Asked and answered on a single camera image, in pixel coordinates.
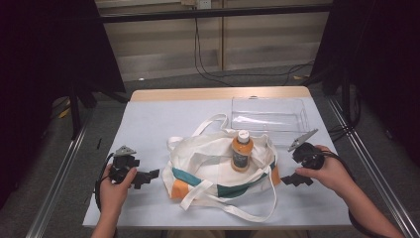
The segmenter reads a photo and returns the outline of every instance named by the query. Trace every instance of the white tote bag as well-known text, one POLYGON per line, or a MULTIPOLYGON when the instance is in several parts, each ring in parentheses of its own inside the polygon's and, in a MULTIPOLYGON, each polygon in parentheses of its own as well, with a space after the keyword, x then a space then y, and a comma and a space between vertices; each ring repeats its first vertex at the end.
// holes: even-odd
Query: white tote bag
POLYGON ((217 114, 205 120, 190 138, 171 137, 167 141, 170 160, 162 177, 171 198, 181 198, 183 209, 193 205, 219 207, 249 221, 269 219, 276 205, 274 186, 280 183, 277 151, 267 135, 251 137, 254 147, 250 167, 243 173, 231 167, 236 130, 226 129, 228 117, 217 114), (202 134, 214 121, 222 121, 219 131, 202 134), (226 202, 248 193, 271 188, 272 207, 265 216, 251 215, 226 202))

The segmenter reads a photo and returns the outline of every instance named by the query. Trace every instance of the bottle label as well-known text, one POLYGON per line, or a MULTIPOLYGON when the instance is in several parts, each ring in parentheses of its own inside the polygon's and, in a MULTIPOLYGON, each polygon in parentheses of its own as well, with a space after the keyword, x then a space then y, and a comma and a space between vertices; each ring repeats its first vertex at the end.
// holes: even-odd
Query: bottle label
POLYGON ((244 156, 234 152, 234 165, 238 168, 246 168, 248 165, 248 156, 244 156))

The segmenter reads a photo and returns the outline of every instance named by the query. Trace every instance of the orange bottle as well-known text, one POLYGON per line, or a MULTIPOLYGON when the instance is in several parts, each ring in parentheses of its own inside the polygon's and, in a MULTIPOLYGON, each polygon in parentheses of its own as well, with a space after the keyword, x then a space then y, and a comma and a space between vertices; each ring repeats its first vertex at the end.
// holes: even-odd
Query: orange bottle
POLYGON ((239 131, 237 137, 232 141, 234 154, 232 157, 232 168, 237 172, 245 172, 250 167, 251 151, 254 142, 250 138, 250 133, 246 130, 239 131))

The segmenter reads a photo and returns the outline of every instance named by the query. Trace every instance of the green bag trim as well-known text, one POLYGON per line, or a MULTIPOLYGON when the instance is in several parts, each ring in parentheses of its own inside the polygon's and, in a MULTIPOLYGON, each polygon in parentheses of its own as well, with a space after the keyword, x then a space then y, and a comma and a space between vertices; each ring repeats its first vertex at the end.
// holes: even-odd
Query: green bag trim
MULTIPOLYGON (((273 170, 275 168, 275 161, 273 163, 271 163, 269 166, 273 170)), ((185 181, 186 183, 188 183, 192 186, 197 186, 202 182, 202 179, 197 178, 196 176, 194 176, 190 173, 187 173, 185 171, 182 171, 182 170, 179 170, 179 169, 176 169, 176 168, 172 168, 172 172, 173 172, 173 175, 177 179, 185 181)), ((218 197, 234 198, 234 197, 240 196, 247 191, 248 187, 256 184, 257 182, 260 182, 266 176, 267 176, 267 174, 264 173, 257 180, 252 181, 252 182, 248 182, 248 183, 244 183, 244 184, 241 184, 241 185, 224 186, 224 185, 217 184, 218 197)))

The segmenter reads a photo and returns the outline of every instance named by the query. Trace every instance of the clear plastic container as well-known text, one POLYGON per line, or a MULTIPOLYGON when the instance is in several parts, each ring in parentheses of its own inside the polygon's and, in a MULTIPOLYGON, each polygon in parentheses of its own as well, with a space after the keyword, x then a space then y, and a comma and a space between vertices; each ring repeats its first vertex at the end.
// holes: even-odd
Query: clear plastic container
POLYGON ((233 98, 231 128, 267 134, 280 147, 311 130, 303 101, 296 98, 233 98))

